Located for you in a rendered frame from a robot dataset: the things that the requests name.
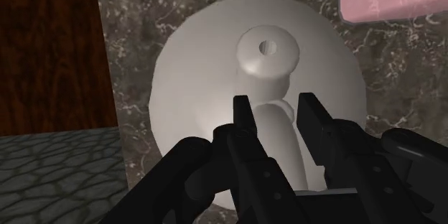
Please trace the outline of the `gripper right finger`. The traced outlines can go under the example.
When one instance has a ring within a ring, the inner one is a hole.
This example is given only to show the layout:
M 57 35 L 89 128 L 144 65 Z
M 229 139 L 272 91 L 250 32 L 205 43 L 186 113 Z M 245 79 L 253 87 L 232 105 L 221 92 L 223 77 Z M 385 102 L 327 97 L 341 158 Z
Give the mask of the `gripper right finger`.
M 447 147 L 403 128 L 371 136 L 313 93 L 299 94 L 296 123 L 327 188 L 356 189 L 367 224 L 448 224 Z

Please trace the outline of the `white round plate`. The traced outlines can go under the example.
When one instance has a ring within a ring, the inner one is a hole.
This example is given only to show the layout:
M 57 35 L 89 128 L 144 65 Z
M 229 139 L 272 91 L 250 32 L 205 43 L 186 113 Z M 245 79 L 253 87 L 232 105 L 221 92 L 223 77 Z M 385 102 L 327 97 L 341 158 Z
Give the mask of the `white round plate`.
M 294 115 L 299 94 L 311 92 L 332 117 L 365 125 L 365 81 L 358 61 L 325 17 L 295 0 L 223 0 L 188 17 L 157 59 L 149 117 L 162 154 L 187 136 L 211 139 L 216 127 L 232 122 L 238 40 L 262 25 L 285 29 L 298 44 L 299 62 L 284 98 Z M 294 130 L 306 190 L 324 190 L 323 169 L 314 163 L 295 119 Z

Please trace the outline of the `white bottle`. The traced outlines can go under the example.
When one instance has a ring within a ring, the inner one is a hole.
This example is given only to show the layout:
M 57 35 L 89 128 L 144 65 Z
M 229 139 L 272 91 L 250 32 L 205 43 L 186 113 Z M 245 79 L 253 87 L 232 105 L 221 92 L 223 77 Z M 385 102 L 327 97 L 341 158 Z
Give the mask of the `white bottle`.
M 299 47 L 285 29 L 262 25 L 238 40 L 235 92 L 247 95 L 260 142 L 280 165 L 294 190 L 308 188 L 304 160 L 294 130 L 294 109 L 284 100 Z

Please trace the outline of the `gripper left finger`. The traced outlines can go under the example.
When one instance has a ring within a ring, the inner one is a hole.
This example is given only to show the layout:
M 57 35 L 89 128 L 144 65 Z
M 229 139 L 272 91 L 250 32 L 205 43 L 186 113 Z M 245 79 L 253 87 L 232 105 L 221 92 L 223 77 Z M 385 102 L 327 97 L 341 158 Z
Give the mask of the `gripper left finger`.
M 213 140 L 179 141 L 101 220 L 101 224 L 193 224 L 230 190 L 236 224 L 305 224 L 295 194 L 257 137 L 248 97 L 233 99 L 233 122 Z

